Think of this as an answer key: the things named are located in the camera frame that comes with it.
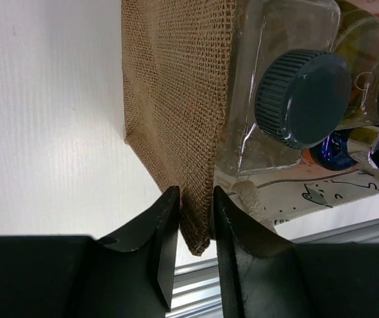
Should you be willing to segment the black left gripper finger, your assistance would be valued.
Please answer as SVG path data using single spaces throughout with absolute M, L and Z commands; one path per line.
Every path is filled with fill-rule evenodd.
M 1 236 L 0 317 L 163 317 L 171 309 L 180 190 L 100 239 Z

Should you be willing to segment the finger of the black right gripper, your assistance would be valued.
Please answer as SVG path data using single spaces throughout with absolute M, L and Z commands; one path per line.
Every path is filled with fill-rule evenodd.
M 379 244 L 295 244 L 213 191 L 225 317 L 379 317 Z

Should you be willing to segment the orange bottle dark blue top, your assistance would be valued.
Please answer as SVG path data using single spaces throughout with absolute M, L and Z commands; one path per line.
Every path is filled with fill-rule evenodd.
M 330 171 L 343 171 L 356 166 L 349 156 L 347 142 L 352 129 L 332 132 L 320 144 L 309 149 L 313 161 Z

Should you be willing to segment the yellow bottle red cap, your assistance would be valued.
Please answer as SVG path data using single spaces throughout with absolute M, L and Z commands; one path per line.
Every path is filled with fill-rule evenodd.
M 348 1 L 337 1 L 342 18 L 334 52 L 351 69 L 351 96 L 337 128 L 379 124 L 379 17 Z

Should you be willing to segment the clear bottle grey cap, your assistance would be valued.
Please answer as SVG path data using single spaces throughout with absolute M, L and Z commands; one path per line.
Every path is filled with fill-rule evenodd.
M 333 52 L 335 1 L 239 1 L 217 167 L 247 176 L 296 166 L 340 123 L 351 71 Z

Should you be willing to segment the burlap canvas tote bag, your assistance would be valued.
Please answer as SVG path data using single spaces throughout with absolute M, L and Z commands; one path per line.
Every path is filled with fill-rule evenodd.
M 379 173 L 352 128 L 356 166 L 330 171 L 309 149 L 293 167 L 231 176 L 216 165 L 227 105 L 239 1 L 123 1 L 121 36 L 125 142 L 161 190 L 182 191 L 180 230 L 194 255 L 212 239 L 213 188 L 272 225 L 379 193 Z

